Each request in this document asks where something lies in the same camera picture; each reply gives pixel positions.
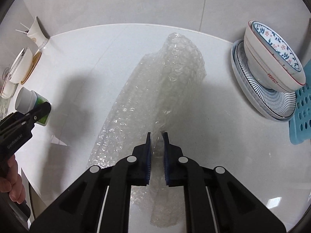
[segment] blue plastic basket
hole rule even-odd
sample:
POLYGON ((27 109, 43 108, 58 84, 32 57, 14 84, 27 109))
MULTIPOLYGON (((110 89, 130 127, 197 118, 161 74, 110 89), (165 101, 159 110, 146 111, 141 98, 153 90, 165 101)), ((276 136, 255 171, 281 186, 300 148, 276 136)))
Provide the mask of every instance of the blue plastic basket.
POLYGON ((290 141, 300 144, 311 139, 311 60, 304 67, 306 85, 296 91, 296 109, 289 121, 290 141))

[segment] striped plate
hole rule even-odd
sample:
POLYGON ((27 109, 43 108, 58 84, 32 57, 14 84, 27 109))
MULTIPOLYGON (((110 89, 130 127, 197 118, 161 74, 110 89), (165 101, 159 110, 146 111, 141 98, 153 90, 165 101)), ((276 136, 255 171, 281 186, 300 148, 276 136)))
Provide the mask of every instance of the striped plate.
POLYGON ((274 119, 288 121, 292 117, 296 107, 295 92, 281 93, 262 86, 248 68, 243 41, 237 44, 234 56, 238 73, 249 93, 259 106, 274 119))

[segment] stacked plate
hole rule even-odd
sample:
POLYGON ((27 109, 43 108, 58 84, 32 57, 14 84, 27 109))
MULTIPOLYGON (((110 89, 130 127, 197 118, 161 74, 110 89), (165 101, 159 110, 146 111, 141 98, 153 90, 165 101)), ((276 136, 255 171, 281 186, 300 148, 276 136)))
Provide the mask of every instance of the stacked plate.
POLYGON ((231 63, 244 94, 264 117, 281 122, 291 119, 296 107, 295 92, 283 93, 262 86, 249 70, 243 40, 234 43, 231 63))

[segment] floral pattern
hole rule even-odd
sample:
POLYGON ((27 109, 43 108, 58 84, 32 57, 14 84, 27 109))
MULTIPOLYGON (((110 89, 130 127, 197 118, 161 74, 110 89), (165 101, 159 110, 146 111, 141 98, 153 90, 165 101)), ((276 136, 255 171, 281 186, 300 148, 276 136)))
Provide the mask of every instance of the floral pattern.
POLYGON ((255 29, 267 43, 282 57, 293 69, 300 72, 301 66, 298 64, 297 57, 287 43, 267 26, 258 22, 253 22, 255 29))

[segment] wooden coaster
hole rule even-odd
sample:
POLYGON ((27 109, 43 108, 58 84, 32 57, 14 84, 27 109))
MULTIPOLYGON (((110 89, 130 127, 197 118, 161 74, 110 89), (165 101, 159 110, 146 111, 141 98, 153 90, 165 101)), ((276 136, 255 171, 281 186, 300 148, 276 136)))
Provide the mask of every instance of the wooden coaster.
POLYGON ((34 58, 32 59, 32 65, 31 65, 30 69, 28 70, 26 77, 21 81, 21 85, 23 85, 28 80, 28 78, 32 74, 32 71, 35 69, 37 63, 39 62, 41 55, 42 55, 42 53, 38 52, 34 56, 34 58))

